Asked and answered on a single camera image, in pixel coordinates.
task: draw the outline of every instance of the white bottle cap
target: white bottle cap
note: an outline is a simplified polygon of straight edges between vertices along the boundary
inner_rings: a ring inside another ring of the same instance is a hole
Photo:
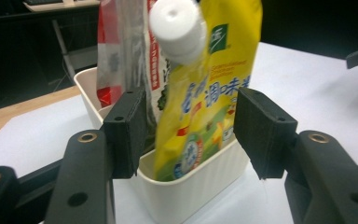
[[[195,0],[158,0],[149,19],[150,30],[168,59],[190,64],[201,55],[206,23]]]

